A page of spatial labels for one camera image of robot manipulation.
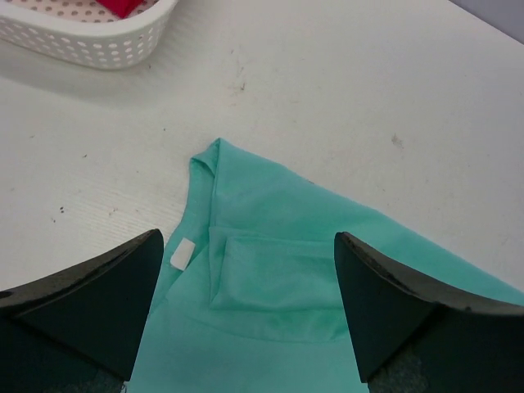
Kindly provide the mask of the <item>teal t shirt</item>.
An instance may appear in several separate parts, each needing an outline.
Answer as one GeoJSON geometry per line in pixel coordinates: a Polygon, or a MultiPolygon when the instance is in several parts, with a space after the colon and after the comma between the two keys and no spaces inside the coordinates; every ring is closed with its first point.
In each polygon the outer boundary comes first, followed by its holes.
{"type": "Polygon", "coordinates": [[[130,392],[364,392],[334,238],[451,285],[523,294],[387,216],[223,139],[191,158],[130,392]]]}

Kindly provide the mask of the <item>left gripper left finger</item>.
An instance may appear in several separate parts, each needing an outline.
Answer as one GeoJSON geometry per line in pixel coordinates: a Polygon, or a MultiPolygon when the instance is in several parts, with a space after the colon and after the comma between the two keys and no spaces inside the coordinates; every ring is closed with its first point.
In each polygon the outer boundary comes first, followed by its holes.
{"type": "Polygon", "coordinates": [[[3,392],[121,392],[164,252],[160,230],[1,292],[3,392]]]}

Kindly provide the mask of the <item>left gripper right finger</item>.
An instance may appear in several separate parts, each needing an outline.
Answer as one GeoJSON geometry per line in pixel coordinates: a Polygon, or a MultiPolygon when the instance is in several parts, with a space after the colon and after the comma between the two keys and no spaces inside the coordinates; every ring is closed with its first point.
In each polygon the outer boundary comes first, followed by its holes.
{"type": "Polygon", "coordinates": [[[520,392],[523,308],[450,286],[349,233],[334,260],[359,377],[371,392],[520,392]]]}

